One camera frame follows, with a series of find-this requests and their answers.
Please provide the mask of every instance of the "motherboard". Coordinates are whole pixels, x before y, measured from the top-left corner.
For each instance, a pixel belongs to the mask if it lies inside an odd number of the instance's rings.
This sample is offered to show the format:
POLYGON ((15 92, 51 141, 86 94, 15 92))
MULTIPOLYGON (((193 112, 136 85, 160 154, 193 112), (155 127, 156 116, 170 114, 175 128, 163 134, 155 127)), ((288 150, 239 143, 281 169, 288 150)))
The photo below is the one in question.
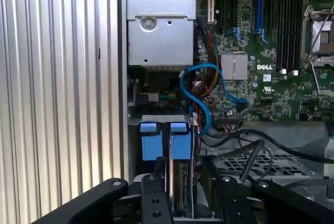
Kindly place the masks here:
MULTIPOLYGON (((197 0, 221 58, 226 88, 275 121, 334 119, 334 0, 197 0)), ((197 58, 207 51, 197 41, 197 58)), ((221 85, 213 116, 237 118, 221 85)), ((246 120, 261 121, 260 115, 246 120)))

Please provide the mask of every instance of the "metal grille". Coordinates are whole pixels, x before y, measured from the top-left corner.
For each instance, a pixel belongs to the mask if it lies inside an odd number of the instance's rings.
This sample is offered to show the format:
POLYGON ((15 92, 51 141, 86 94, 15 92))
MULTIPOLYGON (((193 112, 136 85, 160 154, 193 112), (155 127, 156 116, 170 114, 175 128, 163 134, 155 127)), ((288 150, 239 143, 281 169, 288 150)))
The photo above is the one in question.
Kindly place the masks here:
MULTIPOLYGON (((217 167, 221 173, 240 174, 247 162, 248 155, 226 158, 217 163, 217 167)), ((268 168, 270 157, 267 154, 258 155, 254 163, 250 175, 257 177, 268 168)), ((299 163, 299 158, 289 154, 273 154, 273 165, 268 176, 310 176, 314 175, 308 168, 299 163)))
POLYGON ((118 1, 0 0, 0 223, 122 176, 118 1))

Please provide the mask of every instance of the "chip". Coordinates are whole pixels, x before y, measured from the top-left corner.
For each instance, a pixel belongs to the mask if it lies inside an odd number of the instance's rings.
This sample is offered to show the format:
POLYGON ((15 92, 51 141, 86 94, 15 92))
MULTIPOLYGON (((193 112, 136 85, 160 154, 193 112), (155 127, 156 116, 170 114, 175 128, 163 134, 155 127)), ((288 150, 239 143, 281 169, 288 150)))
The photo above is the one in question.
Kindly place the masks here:
POLYGON ((282 106, 281 105, 275 106, 275 112, 276 113, 282 113, 282 106))

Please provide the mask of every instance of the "heatsink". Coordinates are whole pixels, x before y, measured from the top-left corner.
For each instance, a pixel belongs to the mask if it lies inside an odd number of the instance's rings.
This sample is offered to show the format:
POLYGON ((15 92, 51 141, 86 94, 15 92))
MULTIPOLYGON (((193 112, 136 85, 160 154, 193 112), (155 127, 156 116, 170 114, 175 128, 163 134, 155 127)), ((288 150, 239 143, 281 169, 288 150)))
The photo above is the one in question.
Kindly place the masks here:
POLYGON ((248 55, 222 54, 221 66, 225 80, 247 80, 248 55))

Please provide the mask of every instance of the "metal power supply casing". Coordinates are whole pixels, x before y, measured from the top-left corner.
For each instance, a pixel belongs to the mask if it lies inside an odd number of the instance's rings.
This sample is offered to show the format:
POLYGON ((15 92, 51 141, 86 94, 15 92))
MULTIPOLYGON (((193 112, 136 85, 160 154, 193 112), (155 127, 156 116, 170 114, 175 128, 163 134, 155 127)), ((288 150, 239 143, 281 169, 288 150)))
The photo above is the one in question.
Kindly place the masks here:
POLYGON ((151 70, 193 64, 196 0, 127 0, 128 61, 151 70))

